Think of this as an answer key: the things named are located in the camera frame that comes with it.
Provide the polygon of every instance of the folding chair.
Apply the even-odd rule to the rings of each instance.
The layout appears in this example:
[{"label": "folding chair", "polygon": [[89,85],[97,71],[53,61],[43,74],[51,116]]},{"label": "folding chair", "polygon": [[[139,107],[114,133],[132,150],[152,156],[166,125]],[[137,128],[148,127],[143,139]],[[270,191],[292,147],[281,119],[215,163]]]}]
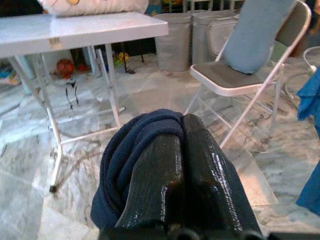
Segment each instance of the folding chair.
[{"label": "folding chair", "polygon": [[201,82],[201,87],[192,98],[189,106],[184,114],[187,114],[195,102],[196,99],[200,99],[200,94],[204,87],[209,88],[214,93],[220,96],[235,97],[239,95],[246,95],[255,93],[251,99],[249,105],[245,108],[240,118],[231,126],[225,119],[223,119],[217,112],[210,109],[220,120],[222,120],[229,128],[230,132],[220,144],[220,147],[226,144],[231,135],[235,132],[241,121],[249,112],[253,104],[256,102],[262,91],[270,84],[275,84],[275,99],[272,111],[272,122],[270,128],[270,134],[272,133],[274,123],[276,122],[276,115],[278,110],[278,101],[281,92],[281,81],[277,77],[277,73],[281,70],[283,62],[295,48],[297,43],[305,34],[308,29],[311,19],[311,11],[309,7],[302,1],[297,1],[293,11],[282,25],[279,30],[276,42],[285,46],[283,54],[273,67],[272,71],[268,73],[265,78],[261,77],[261,74],[244,74],[232,69],[224,61],[221,60],[227,42],[224,44],[219,55],[214,62],[206,62],[201,64],[192,65],[190,68],[190,74]]}]

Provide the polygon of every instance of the dark blue cloth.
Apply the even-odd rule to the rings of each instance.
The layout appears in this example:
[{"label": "dark blue cloth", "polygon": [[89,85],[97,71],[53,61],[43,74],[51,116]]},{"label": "dark blue cloth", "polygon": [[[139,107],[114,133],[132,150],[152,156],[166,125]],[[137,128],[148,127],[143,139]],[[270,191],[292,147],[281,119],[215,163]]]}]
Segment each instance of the dark blue cloth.
[{"label": "dark blue cloth", "polygon": [[320,161],[306,182],[296,204],[320,216]]},{"label": "dark blue cloth", "polygon": [[91,219],[99,228],[114,227],[128,197],[135,163],[147,145],[160,134],[174,134],[183,141],[183,115],[159,109],[135,117],[110,140],[100,165],[100,183],[94,195]]},{"label": "dark blue cloth", "polygon": [[313,115],[314,127],[320,137],[320,67],[297,92],[297,95],[300,97],[297,109],[298,120],[301,121]]}]

